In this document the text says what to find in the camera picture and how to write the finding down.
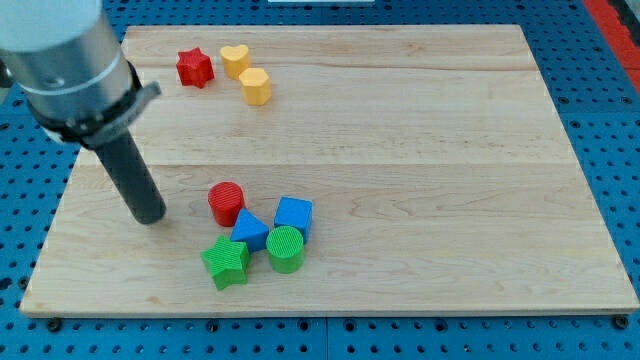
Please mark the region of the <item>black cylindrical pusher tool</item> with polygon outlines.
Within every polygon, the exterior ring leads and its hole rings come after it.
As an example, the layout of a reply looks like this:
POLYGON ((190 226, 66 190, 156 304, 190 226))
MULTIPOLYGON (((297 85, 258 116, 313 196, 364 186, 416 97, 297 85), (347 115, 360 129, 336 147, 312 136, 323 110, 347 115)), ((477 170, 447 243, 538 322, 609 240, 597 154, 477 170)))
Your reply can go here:
POLYGON ((95 153, 138 223, 150 225, 163 218, 165 202, 129 131, 95 153))

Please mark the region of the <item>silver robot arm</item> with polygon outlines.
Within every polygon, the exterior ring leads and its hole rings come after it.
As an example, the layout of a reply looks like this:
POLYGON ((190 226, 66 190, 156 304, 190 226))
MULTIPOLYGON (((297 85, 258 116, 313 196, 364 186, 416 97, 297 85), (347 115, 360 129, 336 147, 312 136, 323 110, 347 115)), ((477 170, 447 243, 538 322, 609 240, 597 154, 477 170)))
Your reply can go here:
POLYGON ((100 1, 4 1, 1 63, 48 136, 96 153, 133 217, 166 206, 129 132, 161 89, 143 85, 100 1))

